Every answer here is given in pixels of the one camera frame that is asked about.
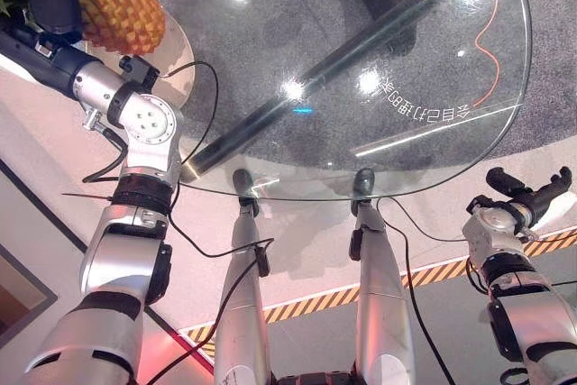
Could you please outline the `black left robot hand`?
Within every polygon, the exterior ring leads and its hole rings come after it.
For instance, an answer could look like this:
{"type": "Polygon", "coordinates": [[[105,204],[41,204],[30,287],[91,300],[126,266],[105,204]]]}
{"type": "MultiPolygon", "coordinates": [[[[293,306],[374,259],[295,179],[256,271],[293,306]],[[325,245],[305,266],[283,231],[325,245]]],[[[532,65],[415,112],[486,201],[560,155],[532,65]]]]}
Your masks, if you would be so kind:
{"type": "Polygon", "coordinates": [[[76,99],[74,87],[105,70],[98,58],[73,46],[81,33],[79,0],[26,0],[1,14],[1,54],[35,81],[76,99]]]}

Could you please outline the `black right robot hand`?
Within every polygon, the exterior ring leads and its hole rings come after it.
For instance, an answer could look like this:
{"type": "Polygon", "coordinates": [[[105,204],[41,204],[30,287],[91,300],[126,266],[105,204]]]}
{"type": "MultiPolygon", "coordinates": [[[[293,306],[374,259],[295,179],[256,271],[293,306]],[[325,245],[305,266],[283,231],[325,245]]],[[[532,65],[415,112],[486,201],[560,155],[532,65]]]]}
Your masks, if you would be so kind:
{"type": "Polygon", "coordinates": [[[570,190],[572,171],[568,167],[561,167],[559,173],[538,190],[507,174],[501,167],[490,169],[486,182],[500,194],[509,197],[508,202],[498,202],[496,206],[515,219],[514,234],[531,229],[543,218],[546,224],[553,222],[576,205],[576,194],[570,190]]]}

